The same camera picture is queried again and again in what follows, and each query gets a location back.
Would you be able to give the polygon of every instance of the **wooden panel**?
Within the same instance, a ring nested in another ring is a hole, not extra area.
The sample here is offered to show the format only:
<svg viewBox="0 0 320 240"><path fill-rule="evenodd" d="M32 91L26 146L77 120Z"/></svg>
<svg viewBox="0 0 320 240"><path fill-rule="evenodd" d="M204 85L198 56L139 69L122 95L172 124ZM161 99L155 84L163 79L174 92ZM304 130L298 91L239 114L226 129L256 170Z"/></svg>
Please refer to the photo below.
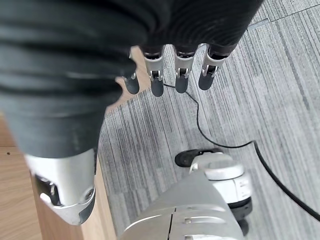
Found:
<svg viewBox="0 0 320 240"><path fill-rule="evenodd" d="M5 117L0 112L0 147L15 147L16 143L9 132Z"/></svg>
<svg viewBox="0 0 320 240"><path fill-rule="evenodd" d="M17 147L0 147L0 193L0 239L41 240L29 171Z"/></svg>
<svg viewBox="0 0 320 240"><path fill-rule="evenodd" d="M116 232L111 217L99 161L95 176L95 204L89 219L81 226L84 240L116 240Z"/></svg>

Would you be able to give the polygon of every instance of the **silver metal joint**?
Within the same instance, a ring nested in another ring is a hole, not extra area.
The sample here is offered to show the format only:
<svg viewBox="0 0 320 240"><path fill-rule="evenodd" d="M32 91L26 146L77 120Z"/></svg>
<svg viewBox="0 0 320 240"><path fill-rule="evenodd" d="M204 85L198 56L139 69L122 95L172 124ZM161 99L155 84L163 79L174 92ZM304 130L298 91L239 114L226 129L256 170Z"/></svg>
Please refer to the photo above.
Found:
<svg viewBox="0 0 320 240"><path fill-rule="evenodd" d="M206 45L206 51L204 54L203 64L202 64L202 75L206 77L211 74L211 78L214 78L217 74L218 69L224 64L227 58L223 59L213 59L209 56L209 45Z"/></svg>
<svg viewBox="0 0 320 240"><path fill-rule="evenodd" d="M24 157L40 199L68 224L83 224L95 205L94 150L63 158Z"/></svg>
<svg viewBox="0 0 320 240"><path fill-rule="evenodd" d="M150 81L157 79L159 82L163 80L163 56L156 59L144 57L146 70L149 74Z"/></svg>
<svg viewBox="0 0 320 240"><path fill-rule="evenodd" d="M180 57L177 55L177 52L174 54L174 65L175 65L175 74L178 78L183 76L185 79L189 77L189 74L192 70L192 64L194 62L194 57Z"/></svg>

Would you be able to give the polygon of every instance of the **screw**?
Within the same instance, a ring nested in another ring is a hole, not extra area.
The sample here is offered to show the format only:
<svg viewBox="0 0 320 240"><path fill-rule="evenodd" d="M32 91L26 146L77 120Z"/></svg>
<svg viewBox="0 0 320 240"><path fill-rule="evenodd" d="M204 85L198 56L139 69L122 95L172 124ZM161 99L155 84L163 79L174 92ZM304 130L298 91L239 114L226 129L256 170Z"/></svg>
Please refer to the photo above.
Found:
<svg viewBox="0 0 320 240"><path fill-rule="evenodd" d="M92 194L94 194L94 189L90 189L87 194L85 195L85 200L88 200L89 198L91 198Z"/></svg>

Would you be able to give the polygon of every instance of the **wooden surface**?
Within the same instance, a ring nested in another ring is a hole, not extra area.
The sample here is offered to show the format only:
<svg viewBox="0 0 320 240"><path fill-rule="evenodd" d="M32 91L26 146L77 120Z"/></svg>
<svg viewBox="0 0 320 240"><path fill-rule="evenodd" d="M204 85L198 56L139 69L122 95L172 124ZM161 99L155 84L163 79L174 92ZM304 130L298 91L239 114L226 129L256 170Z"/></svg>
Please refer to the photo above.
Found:
<svg viewBox="0 0 320 240"><path fill-rule="evenodd" d="M256 139L280 180L318 212L319 3L266 0L264 5L273 8L269 16L272 11L279 14L245 33L208 91L198 87L204 56L200 49L188 87L199 100L199 123L205 134L230 146ZM172 48L164 56L164 81L174 84ZM176 154L213 145L197 130L195 103L186 94L165 88L162 97L147 90L107 113L99 147L113 223L120 235L159 194L188 174L175 165ZM247 218L246 239L319 239L319 222L276 186L252 146L224 151L243 163L252 177L253 212Z"/></svg>
<svg viewBox="0 0 320 240"><path fill-rule="evenodd" d="M95 176L95 204L89 219L81 226L84 240L116 240L105 184L99 161Z"/></svg>
<svg viewBox="0 0 320 240"><path fill-rule="evenodd" d="M132 50L137 63L140 92L150 86L143 56L138 48ZM124 87L123 79L118 83ZM134 97L123 89L121 99L108 111ZM0 113L0 240L115 240L116 234L110 214L99 163L95 177L96 199L90 218L82 226L71 226L55 215L33 193L29 170L22 154Z"/></svg>
<svg viewBox="0 0 320 240"><path fill-rule="evenodd" d="M17 147L0 147L0 194L0 240L41 240L29 171Z"/></svg>

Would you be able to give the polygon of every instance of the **floor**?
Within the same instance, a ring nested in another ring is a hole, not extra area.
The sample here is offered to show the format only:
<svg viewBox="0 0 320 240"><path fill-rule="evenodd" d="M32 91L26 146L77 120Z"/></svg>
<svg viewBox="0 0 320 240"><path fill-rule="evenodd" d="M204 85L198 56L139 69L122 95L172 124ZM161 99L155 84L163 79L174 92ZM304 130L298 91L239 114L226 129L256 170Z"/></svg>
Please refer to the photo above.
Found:
<svg viewBox="0 0 320 240"><path fill-rule="evenodd" d="M188 91L200 101L200 125L212 139L239 145L256 139L279 178L320 211L320 0L266 0L212 88L197 86L204 49ZM165 82L175 79L167 47ZM196 126L186 94L149 90L107 113L99 159L120 235L150 202L186 174L177 153L212 148ZM252 146L225 150L253 179L248 240L317 239L319 223L293 203L262 168Z"/></svg>

